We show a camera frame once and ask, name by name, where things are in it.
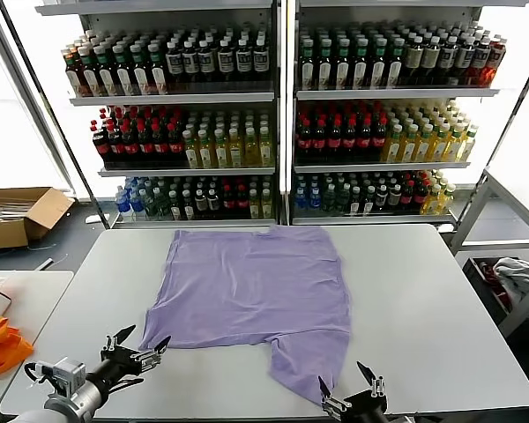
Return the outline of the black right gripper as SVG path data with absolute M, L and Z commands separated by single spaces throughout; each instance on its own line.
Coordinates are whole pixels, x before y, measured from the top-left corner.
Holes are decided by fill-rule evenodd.
M 359 361 L 356 365 L 369 384 L 371 392 L 363 391 L 339 400 L 332 396 L 324 380 L 319 376 L 322 410 L 326 414 L 341 414 L 342 423 L 386 423 L 387 418 L 384 412 L 387 410 L 387 397 L 385 396 L 384 378 L 376 375 L 370 367 Z

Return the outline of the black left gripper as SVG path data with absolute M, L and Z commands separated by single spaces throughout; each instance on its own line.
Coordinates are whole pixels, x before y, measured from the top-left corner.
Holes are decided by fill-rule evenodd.
M 141 374 L 142 368 L 155 368 L 168 348 L 171 337 L 161 340 L 152 350 L 138 353 L 121 345 L 136 329 L 133 324 L 120 329 L 115 335 L 107 335 L 107 343 L 101 351 L 101 363 L 90 373 L 90 382 L 99 389 L 114 388 L 125 376 Z

